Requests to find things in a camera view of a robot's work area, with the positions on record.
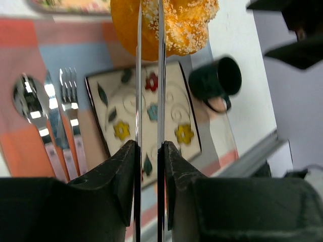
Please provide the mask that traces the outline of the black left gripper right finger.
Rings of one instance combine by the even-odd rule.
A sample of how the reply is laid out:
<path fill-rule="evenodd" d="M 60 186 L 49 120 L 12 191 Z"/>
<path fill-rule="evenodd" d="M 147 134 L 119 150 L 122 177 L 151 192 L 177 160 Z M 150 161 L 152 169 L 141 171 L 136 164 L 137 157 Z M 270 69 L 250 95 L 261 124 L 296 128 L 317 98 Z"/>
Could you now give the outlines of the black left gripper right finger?
<path fill-rule="evenodd" d="M 322 241 L 322 199 L 306 171 L 207 177 L 168 141 L 164 161 L 173 241 Z"/>

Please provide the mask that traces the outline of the sugared orange bread bun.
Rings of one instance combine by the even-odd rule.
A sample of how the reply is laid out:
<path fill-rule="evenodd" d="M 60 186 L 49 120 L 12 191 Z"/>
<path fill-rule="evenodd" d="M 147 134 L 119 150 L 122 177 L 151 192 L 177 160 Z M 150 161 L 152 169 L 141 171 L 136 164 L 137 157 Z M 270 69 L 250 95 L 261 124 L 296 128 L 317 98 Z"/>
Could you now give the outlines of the sugared orange bread bun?
<path fill-rule="evenodd" d="M 138 17 L 142 20 L 142 59 L 158 59 L 161 26 L 158 1 L 111 1 L 111 16 L 123 48 L 136 54 Z M 208 23 L 220 9 L 218 1 L 163 1 L 166 55 L 185 56 L 206 46 Z"/>

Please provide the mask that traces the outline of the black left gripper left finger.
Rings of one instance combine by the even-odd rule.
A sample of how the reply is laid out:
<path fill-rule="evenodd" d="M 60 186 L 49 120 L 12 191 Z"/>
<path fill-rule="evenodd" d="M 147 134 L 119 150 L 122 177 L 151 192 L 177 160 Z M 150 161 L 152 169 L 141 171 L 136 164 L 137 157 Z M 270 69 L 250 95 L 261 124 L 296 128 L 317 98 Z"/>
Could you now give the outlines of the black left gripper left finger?
<path fill-rule="evenodd" d="M 1 179 L 1 241 L 124 241 L 130 225 L 136 143 L 63 183 Z"/>

